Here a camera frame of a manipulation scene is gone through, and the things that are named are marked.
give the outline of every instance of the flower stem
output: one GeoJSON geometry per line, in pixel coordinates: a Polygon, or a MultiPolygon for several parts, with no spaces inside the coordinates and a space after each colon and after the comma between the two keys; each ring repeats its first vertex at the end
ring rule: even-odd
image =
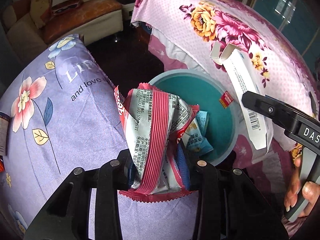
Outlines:
{"type": "MultiPolygon", "coordinates": [[[[37,104],[34,100],[32,100],[32,101],[33,101],[33,102],[36,104],[36,106],[38,107],[39,112],[40,112],[41,117],[42,117],[42,120],[43,120],[43,122],[44,122],[44,118],[43,118],[43,115],[42,115],[42,113],[41,113],[41,110],[40,110],[40,108],[39,108],[38,104],[37,104]]],[[[50,142],[51,149],[52,149],[52,152],[53,152],[54,160],[56,161],[56,164],[57,164],[57,167],[58,167],[59,174],[61,174],[60,169],[59,169],[59,166],[58,166],[58,163],[57,163],[56,155],[54,154],[54,150],[53,150],[53,147],[52,147],[52,143],[51,143],[51,140],[50,140],[50,136],[49,136],[49,133],[48,133],[47,127],[46,127],[46,125],[45,125],[45,122],[44,122],[44,127],[45,127],[45,130],[46,130],[47,135],[48,135],[48,137],[49,137],[49,142],[50,142]]]]}
{"type": "Polygon", "coordinates": [[[62,86],[60,85],[60,82],[59,82],[59,79],[58,79],[58,76],[57,76],[57,71],[56,71],[56,57],[54,57],[54,72],[55,72],[55,74],[56,74],[56,78],[57,78],[57,81],[58,81],[58,83],[59,83],[59,86],[61,87],[61,89],[63,89],[62,86]]]}

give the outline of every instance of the blue leaf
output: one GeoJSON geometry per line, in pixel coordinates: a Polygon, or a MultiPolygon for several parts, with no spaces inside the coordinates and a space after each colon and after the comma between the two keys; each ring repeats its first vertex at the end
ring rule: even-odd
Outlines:
{"type": "Polygon", "coordinates": [[[47,126],[48,123],[50,122],[50,119],[52,117],[52,112],[53,112],[53,104],[50,98],[48,98],[47,105],[45,106],[45,109],[44,109],[44,116],[43,116],[45,126],[47,126]]]}

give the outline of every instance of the dark floor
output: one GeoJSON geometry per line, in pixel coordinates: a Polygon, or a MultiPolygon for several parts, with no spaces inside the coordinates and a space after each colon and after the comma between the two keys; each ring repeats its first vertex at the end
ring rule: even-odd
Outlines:
{"type": "Polygon", "coordinates": [[[110,78],[124,97],[140,82],[149,82],[164,71],[162,62],[140,42],[134,26],[124,23],[120,41],[109,36],[87,46],[100,68],[110,78]]]}

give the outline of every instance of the human hand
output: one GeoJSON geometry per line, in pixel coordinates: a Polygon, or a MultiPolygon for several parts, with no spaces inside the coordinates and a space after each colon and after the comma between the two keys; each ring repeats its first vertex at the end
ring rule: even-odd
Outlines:
{"type": "MultiPolygon", "coordinates": [[[[290,206],[294,207],[298,200],[298,190],[300,189],[299,167],[301,165],[301,157],[298,157],[295,160],[294,165],[296,166],[296,169],[291,177],[291,182],[287,194],[284,197],[284,206],[287,212],[290,210],[290,206]]],[[[316,201],[318,200],[319,194],[320,185],[311,181],[307,181],[304,184],[302,188],[302,195],[306,200],[309,201],[309,203],[298,217],[305,217],[310,214],[316,201]]]]}

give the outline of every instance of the silver rivet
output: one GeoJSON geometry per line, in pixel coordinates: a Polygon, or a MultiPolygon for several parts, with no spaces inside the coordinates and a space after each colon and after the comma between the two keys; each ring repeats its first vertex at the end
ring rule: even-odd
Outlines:
{"type": "Polygon", "coordinates": [[[75,168],[74,170],[73,170],[73,174],[74,175],[79,175],[79,174],[81,174],[82,173],[82,169],[81,168],[75,168]]]}
{"type": "Polygon", "coordinates": [[[116,167],[116,166],[118,166],[120,164],[120,162],[118,161],[118,160],[112,160],[111,162],[110,162],[110,165],[112,166],[112,167],[116,167]]]}
{"type": "Polygon", "coordinates": [[[205,161],[198,161],[197,164],[201,167],[204,167],[207,165],[207,163],[205,161]]]}
{"type": "Polygon", "coordinates": [[[236,175],[241,175],[241,174],[242,174],[242,171],[239,170],[239,169],[234,169],[234,170],[233,170],[233,173],[236,174],[236,175]]]}

